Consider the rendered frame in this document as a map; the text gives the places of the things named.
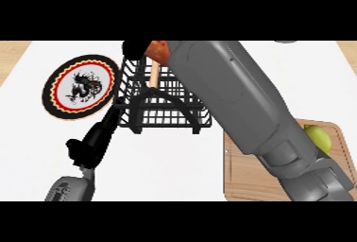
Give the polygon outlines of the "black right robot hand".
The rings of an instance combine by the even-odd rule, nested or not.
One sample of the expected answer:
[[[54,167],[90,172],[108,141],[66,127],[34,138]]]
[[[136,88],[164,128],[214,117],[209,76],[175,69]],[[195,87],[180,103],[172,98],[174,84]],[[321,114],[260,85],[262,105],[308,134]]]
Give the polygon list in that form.
[[[149,45],[150,41],[146,40],[125,40],[121,46],[124,58],[130,61],[139,61],[143,56],[149,56]]]

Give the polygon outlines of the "wooden cutting board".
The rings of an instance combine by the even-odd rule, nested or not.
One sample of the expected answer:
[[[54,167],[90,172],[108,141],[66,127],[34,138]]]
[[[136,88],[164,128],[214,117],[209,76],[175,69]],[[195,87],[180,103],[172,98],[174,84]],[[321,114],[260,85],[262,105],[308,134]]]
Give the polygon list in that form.
[[[339,126],[330,122],[296,120],[301,127],[320,126],[332,140],[330,157],[350,177],[354,187],[350,195],[357,201],[357,170]],[[243,155],[227,134],[223,134],[223,192],[227,200],[289,201],[276,178],[268,174],[254,155]]]

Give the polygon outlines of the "round dragon print plate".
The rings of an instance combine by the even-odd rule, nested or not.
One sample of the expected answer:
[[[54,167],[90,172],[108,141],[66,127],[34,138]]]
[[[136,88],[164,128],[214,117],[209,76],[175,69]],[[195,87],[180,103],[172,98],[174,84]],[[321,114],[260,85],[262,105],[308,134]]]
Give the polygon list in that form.
[[[102,55],[84,55],[62,64],[41,91],[46,111],[59,119],[85,118],[113,99],[119,68]]]

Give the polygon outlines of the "green pear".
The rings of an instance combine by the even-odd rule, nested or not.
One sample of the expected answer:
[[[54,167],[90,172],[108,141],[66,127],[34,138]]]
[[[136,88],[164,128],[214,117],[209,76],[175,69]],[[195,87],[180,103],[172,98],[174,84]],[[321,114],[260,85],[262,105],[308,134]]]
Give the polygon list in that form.
[[[332,148],[332,140],[330,140],[330,136],[326,133],[324,129],[317,125],[305,125],[304,131],[305,131],[310,139],[313,140],[316,146],[319,147],[319,149],[324,153],[329,153],[330,148]]]

